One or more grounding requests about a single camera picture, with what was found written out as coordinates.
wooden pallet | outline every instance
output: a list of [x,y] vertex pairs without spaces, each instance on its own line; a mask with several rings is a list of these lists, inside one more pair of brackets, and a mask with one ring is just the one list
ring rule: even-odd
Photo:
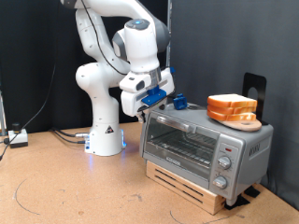
[[148,161],[147,177],[171,189],[176,194],[206,210],[211,215],[218,213],[224,206],[225,198],[199,187],[183,177]]

toaster oven window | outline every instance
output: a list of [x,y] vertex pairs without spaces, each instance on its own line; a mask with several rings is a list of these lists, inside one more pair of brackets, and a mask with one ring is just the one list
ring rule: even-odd
[[148,153],[164,160],[168,158],[170,162],[179,161],[180,167],[195,173],[202,167],[208,176],[217,139],[201,133],[186,133],[151,118],[146,141]]

wooden floor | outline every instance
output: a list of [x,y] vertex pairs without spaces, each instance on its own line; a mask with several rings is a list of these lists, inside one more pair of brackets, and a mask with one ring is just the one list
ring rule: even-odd
[[141,125],[121,127],[128,147],[112,157],[86,154],[53,133],[9,148],[0,161],[0,223],[299,223],[298,212],[262,186],[250,204],[210,215],[147,178]]

bread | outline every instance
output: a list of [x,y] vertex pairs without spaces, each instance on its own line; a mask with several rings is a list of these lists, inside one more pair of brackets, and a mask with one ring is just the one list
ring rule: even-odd
[[208,105],[207,109],[209,111],[213,111],[219,114],[224,114],[224,115],[233,115],[233,114],[242,114],[242,113],[248,113],[248,112],[254,112],[256,111],[256,107],[238,107],[238,108],[233,108],[233,107],[217,107],[214,105]]
[[220,121],[256,120],[256,115],[253,113],[225,115],[225,114],[220,114],[209,110],[207,110],[206,113],[212,119],[216,119]]
[[256,107],[258,102],[237,94],[212,95],[207,98],[209,105],[216,107]]

stainless steel oven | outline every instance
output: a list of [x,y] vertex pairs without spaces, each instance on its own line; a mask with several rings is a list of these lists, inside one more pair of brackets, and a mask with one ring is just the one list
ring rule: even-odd
[[246,133],[227,128],[191,105],[156,109],[143,124],[140,155],[213,193],[229,205],[266,173],[273,128]]

